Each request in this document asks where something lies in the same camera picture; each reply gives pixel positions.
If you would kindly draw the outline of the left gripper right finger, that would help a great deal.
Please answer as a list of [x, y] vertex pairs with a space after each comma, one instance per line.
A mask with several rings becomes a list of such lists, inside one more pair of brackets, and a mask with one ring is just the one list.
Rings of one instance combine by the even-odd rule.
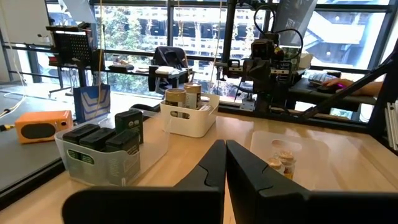
[[309, 190], [234, 140], [226, 142], [236, 223], [397, 224], [397, 193]]

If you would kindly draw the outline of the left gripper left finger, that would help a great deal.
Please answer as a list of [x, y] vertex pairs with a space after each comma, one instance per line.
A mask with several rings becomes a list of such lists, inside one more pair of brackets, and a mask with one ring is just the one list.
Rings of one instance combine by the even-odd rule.
[[69, 196], [64, 223], [222, 223], [226, 144], [216, 140], [173, 187], [90, 187]]

